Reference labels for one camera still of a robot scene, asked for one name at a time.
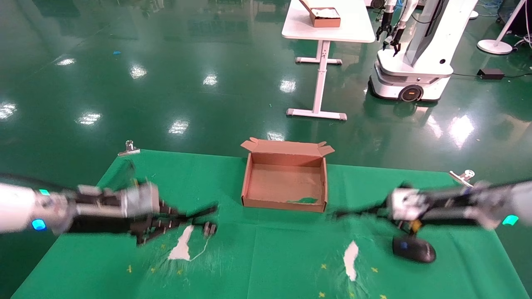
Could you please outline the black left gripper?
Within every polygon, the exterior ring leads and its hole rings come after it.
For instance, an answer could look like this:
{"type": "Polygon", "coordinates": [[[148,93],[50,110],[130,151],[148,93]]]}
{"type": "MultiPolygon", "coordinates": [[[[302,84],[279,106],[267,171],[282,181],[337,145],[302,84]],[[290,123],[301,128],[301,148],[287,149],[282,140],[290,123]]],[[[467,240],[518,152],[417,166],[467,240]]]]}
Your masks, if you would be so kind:
{"type": "Polygon", "coordinates": [[[79,204],[69,207],[69,233],[128,233],[135,244],[143,246],[154,238],[178,228],[194,224],[194,219],[214,214],[218,203],[193,211],[184,211],[160,202],[160,211],[148,206],[101,206],[79,204]]]}

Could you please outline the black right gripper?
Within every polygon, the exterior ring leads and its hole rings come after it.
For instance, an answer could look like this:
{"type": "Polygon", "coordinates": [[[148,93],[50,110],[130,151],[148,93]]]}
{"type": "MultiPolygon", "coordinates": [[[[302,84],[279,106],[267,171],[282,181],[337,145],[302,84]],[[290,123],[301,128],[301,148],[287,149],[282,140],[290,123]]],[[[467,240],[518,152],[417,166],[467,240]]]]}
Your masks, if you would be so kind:
{"type": "MultiPolygon", "coordinates": [[[[477,205],[478,192],[418,192],[424,210],[416,220],[397,220],[397,227],[409,236],[416,236],[422,226],[479,226],[476,216],[470,215],[471,208],[477,205]]],[[[389,208],[386,203],[363,208],[341,208],[331,212],[335,220],[346,216],[373,215],[377,218],[387,218],[389,208]]]]}

